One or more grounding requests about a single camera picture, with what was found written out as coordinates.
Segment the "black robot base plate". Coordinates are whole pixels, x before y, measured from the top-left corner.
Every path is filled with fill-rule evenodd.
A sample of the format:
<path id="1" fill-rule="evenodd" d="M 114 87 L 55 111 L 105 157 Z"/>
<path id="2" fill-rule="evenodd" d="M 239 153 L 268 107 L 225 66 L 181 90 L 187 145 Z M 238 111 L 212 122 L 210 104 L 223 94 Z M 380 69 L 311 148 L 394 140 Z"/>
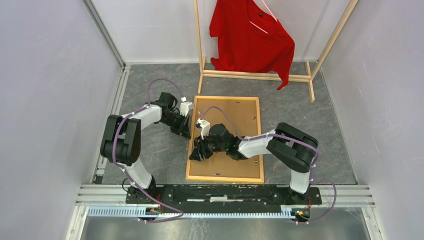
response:
<path id="1" fill-rule="evenodd" d="M 279 213 L 281 206 L 322 204 L 318 187 L 300 194 L 277 184 L 164 184 L 147 190 L 151 197 L 184 214 Z"/>

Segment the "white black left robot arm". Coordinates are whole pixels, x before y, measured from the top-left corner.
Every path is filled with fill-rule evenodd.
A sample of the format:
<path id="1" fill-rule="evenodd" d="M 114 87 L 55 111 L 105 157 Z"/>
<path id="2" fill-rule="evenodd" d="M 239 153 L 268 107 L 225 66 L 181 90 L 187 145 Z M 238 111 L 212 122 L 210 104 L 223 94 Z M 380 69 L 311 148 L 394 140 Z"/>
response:
<path id="1" fill-rule="evenodd" d="M 158 100 L 148 102 L 136 111 L 108 116 L 100 144 L 100 155 L 116 165 L 130 184 L 139 189 L 137 196 L 145 204 L 156 200 L 157 190 L 151 186 L 154 178 L 140 159 L 142 130 L 162 123 L 170 128 L 171 133 L 190 139 L 189 112 L 194 106 L 185 97 L 178 101 L 171 93 L 162 92 Z"/>

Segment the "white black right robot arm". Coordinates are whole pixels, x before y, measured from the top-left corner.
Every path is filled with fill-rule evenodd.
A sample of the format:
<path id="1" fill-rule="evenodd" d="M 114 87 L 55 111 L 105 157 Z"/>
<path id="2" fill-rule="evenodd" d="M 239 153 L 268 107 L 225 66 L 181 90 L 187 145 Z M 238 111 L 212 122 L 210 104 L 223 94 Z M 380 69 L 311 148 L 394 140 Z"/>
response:
<path id="1" fill-rule="evenodd" d="M 211 125 L 204 119 L 199 119 L 195 127 L 200 130 L 200 136 L 194 139 L 190 160 L 201 162 L 214 153 L 225 153 L 236 161 L 273 155 L 290 169 L 289 199 L 302 204 L 309 198 L 311 169 L 320 155 L 314 137 L 285 122 L 255 136 L 234 135 L 224 124 Z"/>

